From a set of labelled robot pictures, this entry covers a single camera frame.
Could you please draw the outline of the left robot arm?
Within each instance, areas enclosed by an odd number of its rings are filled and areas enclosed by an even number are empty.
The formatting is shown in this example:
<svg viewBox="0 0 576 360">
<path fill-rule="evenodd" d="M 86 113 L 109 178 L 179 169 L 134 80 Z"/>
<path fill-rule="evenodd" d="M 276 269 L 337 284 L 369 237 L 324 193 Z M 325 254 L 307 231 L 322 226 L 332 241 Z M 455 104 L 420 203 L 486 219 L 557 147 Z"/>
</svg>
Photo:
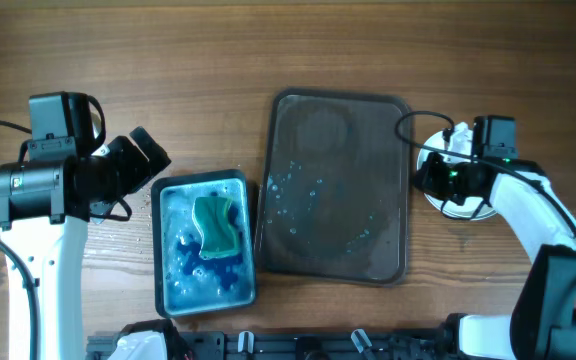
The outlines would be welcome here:
<svg viewBox="0 0 576 360">
<path fill-rule="evenodd" d="M 29 100 L 31 137 L 0 166 L 0 244 L 7 257 L 8 356 L 84 356 L 81 273 L 91 222 L 126 222 L 125 196 L 169 164 L 142 128 L 106 139 L 91 95 L 56 92 Z"/>
</svg>

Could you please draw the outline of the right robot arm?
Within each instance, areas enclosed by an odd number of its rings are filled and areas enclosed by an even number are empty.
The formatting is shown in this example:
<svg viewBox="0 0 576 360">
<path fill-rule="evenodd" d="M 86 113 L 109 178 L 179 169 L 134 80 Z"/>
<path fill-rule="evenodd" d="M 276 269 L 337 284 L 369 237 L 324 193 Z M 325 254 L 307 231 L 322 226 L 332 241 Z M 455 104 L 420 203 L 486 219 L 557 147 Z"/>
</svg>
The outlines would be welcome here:
<svg viewBox="0 0 576 360">
<path fill-rule="evenodd" d="M 449 354 L 467 359 L 576 359 L 576 219 L 541 167 L 518 156 L 512 117 L 450 121 L 419 145 L 413 182 L 438 208 L 488 207 L 514 232 L 531 270 L 509 315 L 454 315 Z"/>
</svg>

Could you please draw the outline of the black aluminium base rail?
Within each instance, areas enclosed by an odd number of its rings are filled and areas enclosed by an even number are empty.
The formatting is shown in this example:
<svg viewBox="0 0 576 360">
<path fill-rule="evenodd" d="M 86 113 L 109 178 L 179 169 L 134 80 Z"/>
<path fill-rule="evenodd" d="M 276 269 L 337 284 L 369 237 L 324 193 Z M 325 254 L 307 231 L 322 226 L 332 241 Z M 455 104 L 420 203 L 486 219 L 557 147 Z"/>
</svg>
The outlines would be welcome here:
<svg viewBox="0 0 576 360">
<path fill-rule="evenodd" d="M 362 354 L 351 340 L 349 333 L 320 334 L 261 334 L 256 333 L 253 348 L 241 350 L 237 334 L 223 332 L 183 333 L 194 359 L 348 359 L 362 360 L 423 360 L 438 359 L 436 346 L 430 332 L 369 333 L 370 353 Z"/>
</svg>

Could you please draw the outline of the white plate stained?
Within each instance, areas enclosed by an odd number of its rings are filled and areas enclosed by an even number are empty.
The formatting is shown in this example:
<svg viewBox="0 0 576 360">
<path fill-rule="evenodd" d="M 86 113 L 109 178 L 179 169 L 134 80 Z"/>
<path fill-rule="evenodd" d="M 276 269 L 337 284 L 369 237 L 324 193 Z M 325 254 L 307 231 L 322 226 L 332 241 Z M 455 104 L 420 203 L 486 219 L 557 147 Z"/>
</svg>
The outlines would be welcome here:
<svg viewBox="0 0 576 360">
<path fill-rule="evenodd" d="M 429 137 L 424 145 L 429 146 L 429 147 L 433 147 L 433 148 L 440 148 L 440 149 L 444 149 L 444 140 L 442 137 L 442 131 L 439 131 L 437 133 L 435 133 L 434 135 L 432 135 L 431 137 Z M 418 170 L 422 163 L 426 160 L 428 154 L 430 153 L 430 151 L 428 150 L 420 150 L 419 155 L 417 156 L 417 160 L 416 160 L 416 170 Z M 461 162 L 463 159 L 458 159 L 458 158 L 451 158 L 451 157 L 447 157 L 445 155 L 442 155 L 444 158 L 447 158 L 447 160 L 444 160 L 445 162 L 449 163 L 449 164 L 456 164 L 458 162 Z M 463 205 L 457 205 L 451 201 L 448 201 L 444 207 L 443 207 L 443 211 L 442 209 L 442 204 L 443 201 L 438 200 L 428 194 L 424 195 L 426 197 L 426 199 L 431 203 L 431 205 L 433 205 L 437 210 L 440 210 L 440 212 L 442 212 L 445 215 L 448 215 L 450 217 L 454 217 L 454 218 L 459 218 L 459 219 L 466 219 L 466 220 L 472 220 L 472 221 L 479 221 L 479 220 L 484 220 L 484 219 L 488 219 L 493 217 L 494 215 L 497 215 L 497 212 L 489 207 L 488 205 L 486 205 L 485 203 L 482 205 L 481 209 L 479 210 L 479 212 L 476 214 L 476 216 L 473 216 L 473 214 L 475 214 L 478 206 L 480 204 L 482 204 L 482 198 L 481 197 L 469 197 L 465 200 Z"/>
</svg>

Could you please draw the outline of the green yellow sponge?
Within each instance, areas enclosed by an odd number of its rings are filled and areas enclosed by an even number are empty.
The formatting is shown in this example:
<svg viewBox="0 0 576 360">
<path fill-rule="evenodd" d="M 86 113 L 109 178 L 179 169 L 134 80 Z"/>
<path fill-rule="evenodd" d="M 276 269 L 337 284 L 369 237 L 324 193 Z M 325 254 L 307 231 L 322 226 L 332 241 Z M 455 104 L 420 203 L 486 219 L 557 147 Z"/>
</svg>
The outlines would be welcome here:
<svg viewBox="0 0 576 360">
<path fill-rule="evenodd" d="M 192 218 L 201 236 L 201 258 L 222 259 L 240 253 L 238 232 L 229 220 L 231 207 L 229 198 L 207 196 L 195 199 Z"/>
</svg>

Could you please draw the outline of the black tray with blue water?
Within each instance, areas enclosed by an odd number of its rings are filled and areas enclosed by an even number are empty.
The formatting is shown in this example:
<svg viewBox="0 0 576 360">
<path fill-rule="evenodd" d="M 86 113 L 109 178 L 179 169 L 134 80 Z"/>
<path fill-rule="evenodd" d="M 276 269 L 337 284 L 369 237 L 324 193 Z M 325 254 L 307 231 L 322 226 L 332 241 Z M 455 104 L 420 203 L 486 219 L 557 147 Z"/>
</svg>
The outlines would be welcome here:
<svg viewBox="0 0 576 360">
<path fill-rule="evenodd" d="M 198 197 L 232 200 L 229 220 L 240 245 L 237 256 L 205 260 L 192 211 Z M 252 224 L 247 182 L 239 170 L 157 180 L 151 188 L 155 306 L 168 318 L 252 304 L 256 298 Z"/>
</svg>

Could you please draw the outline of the brown plastic serving tray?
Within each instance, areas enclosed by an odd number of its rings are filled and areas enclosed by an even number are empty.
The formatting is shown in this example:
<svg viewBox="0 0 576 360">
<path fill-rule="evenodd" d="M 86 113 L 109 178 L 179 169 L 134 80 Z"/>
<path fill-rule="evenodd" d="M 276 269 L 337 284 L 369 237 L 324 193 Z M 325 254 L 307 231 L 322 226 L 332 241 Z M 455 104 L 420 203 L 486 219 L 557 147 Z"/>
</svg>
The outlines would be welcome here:
<svg viewBox="0 0 576 360">
<path fill-rule="evenodd" d="M 408 268 L 411 149 L 394 95 L 287 88 L 272 102 L 255 260 L 277 274 L 392 287 Z"/>
</svg>

